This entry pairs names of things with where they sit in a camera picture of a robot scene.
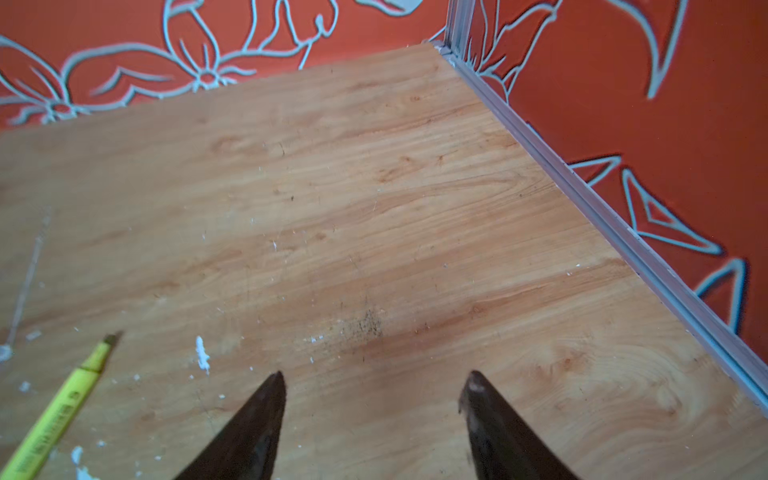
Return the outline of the yellow pen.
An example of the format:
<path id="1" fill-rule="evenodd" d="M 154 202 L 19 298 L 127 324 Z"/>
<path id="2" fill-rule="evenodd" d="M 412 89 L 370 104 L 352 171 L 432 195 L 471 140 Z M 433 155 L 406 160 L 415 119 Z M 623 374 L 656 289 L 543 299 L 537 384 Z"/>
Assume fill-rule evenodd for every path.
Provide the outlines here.
<path id="1" fill-rule="evenodd" d="M 110 334 L 75 368 L 1 472 L 1 479 L 34 479 L 100 379 L 122 333 Z"/>

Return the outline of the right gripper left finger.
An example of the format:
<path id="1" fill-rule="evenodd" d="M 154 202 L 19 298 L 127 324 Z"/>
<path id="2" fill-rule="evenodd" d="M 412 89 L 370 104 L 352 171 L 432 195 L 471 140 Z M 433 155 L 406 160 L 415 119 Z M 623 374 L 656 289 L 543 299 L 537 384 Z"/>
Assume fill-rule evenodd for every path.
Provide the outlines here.
<path id="1" fill-rule="evenodd" d="M 283 374 L 271 374 L 177 480 L 270 479 L 287 398 Z"/>

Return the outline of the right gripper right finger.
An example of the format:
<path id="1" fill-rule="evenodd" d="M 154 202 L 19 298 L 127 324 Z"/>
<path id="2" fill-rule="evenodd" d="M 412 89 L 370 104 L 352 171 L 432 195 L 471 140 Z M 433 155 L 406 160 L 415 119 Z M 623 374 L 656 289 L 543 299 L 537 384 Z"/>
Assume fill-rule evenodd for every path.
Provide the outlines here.
<path id="1" fill-rule="evenodd" d="M 479 479 L 574 479 L 576 475 L 478 370 L 459 399 Z"/>

